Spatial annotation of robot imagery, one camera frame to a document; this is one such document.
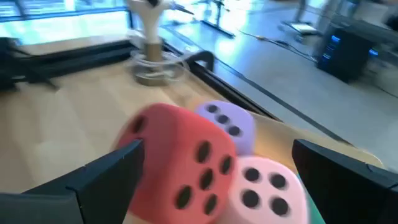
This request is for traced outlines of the large teal foam die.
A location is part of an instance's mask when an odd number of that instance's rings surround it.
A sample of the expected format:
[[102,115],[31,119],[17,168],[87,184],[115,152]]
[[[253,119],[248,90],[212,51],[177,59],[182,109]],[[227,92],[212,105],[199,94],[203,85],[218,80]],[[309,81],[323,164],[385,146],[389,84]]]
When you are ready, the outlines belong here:
[[309,224],[326,224],[309,192],[306,191],[306,194],[308,202]]

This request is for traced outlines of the black aluminium table frame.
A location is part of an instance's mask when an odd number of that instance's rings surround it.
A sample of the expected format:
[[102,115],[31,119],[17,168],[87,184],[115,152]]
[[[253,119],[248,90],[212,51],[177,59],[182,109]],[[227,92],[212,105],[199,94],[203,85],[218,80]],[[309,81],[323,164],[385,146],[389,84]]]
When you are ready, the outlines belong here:
[[[135,49],[136,47],[131,45],[128,41],[119,40],[107,44],[36,55],[36,57],[30,61],[37,72],[45,74],[51,79],[70,73],[122,62],[128,58],[130,51]],[[278,120],[276,116],[212,74],[211,71],[205,68],[205,62],[196,61],[188,65],[196,77],[212,87],[212,89],[230,102],[251,112]]]

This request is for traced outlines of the orange translucent plastic bin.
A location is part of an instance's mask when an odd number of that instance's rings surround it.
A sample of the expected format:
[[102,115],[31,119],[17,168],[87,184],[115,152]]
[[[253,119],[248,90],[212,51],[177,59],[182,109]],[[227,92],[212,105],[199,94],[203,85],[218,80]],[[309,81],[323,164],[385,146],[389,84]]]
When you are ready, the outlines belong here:
[[310,131],[297,129],[256,113],[251,113],[251,115],[256,122],[255,155],[279,162],[295,174],[298,173],[292,159],[292,146],[295,139],[308,140],[359,161],[384,168],[381,160],[375,155],[347,143],[334,140],[328,136],[324,137]]

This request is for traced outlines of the white pedestal stand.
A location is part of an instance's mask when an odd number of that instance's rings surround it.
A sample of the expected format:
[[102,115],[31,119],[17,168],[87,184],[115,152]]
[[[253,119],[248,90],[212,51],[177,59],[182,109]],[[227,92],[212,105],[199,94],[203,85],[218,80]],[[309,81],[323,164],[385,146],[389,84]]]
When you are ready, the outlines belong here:
[[163,51],[164,41],[159,36],[159,20],[165,10],[175,9],[187,14],[193,12],[174,0],[125,0],[130,11],[137,14],[143,30],[130,30],[131,51],[128,66],[135,81],[145,86],[167,86],[184,78],[188,70],[184,58]]

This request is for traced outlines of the black floor stand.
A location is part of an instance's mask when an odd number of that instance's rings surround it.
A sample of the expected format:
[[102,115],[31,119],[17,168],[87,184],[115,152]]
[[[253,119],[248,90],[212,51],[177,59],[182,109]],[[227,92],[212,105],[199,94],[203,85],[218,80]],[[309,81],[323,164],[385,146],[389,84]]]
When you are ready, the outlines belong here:
[[[214,29],[215,31],[219,32],[220,34],[223,34],[225,37],[233,39],[235,38],[235,34],[231,32],[228,29],[224,29],[221,26],[221,16],[222,16],[222,9],[224,8],[224,0],[199,0],[197,2],[198,4],[205,4],[206,9],[204,11],[204,16],[203,19],[201,20],[201,23]],[[216,16],[215,16],[215,21],[211,22],[211,4],[214,4],[216,6]]]

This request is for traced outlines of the large purple foam die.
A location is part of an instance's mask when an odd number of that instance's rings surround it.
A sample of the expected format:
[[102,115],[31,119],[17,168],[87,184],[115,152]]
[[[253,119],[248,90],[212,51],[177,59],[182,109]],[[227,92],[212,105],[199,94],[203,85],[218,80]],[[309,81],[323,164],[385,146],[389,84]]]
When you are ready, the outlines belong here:
[[254,153],[256,124],[248,111],[230,102],[212,100],[197,106],[195,113],[225,131],[235,143],[237,155]]

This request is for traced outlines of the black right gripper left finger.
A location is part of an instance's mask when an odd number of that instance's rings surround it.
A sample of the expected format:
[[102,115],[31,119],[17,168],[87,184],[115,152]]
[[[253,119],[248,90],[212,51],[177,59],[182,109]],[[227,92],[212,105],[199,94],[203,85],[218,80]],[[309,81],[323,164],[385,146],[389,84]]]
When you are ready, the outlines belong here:
[[0,192],[0,224],[122,224],[143,163],[135,140],[23,193]]

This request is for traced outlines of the large pink foam die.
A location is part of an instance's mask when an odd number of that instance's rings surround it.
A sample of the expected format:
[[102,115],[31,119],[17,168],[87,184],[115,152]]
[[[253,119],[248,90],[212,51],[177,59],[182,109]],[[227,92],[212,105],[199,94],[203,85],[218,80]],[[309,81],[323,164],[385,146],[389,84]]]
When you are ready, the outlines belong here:
[[305,189],[289,168],[257,156],[239,157],[236,165],[216,224],[309,224]]

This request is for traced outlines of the black computer tower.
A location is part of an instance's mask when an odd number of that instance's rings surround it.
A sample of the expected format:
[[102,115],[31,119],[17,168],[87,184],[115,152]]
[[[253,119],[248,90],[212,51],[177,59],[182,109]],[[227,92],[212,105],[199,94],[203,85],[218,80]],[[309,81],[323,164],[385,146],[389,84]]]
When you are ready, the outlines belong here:
[[398,47],[398,31],[335,16],[315,49],[316,67],[343,82],[354,82],[371,59],[387,54],[382,49],[384,44]]

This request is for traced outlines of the large red foam die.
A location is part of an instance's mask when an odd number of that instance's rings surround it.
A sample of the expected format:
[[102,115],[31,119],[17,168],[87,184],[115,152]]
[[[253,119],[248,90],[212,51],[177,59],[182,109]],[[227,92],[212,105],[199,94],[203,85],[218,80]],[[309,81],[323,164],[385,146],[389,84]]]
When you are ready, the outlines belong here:
[[221,128],[179,106],[144,107],[116,148],[144,143],[142,177],[129,212],[150,224],[215,224],[228,201],[236,146]]

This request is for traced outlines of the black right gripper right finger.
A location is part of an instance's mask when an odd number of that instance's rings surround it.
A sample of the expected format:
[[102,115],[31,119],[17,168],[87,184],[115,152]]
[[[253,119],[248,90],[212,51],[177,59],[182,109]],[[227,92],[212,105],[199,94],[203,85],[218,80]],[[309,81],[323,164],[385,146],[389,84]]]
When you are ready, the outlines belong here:
[[326,224],[398,224],[398,174],[303,139],[292,158]]

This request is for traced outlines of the black curved frame hook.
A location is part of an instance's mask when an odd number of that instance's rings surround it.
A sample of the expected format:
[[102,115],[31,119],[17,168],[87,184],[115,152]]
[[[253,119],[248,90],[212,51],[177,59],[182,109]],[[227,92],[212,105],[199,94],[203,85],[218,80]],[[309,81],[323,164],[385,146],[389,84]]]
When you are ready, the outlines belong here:
[[200,52],[196,52],[185,59],[188,64],[192,64],[196,61],[203,61],[206,63],[205,68],[211,72],[214,71],[215,66],[215,56],[212,52],[203,50]]

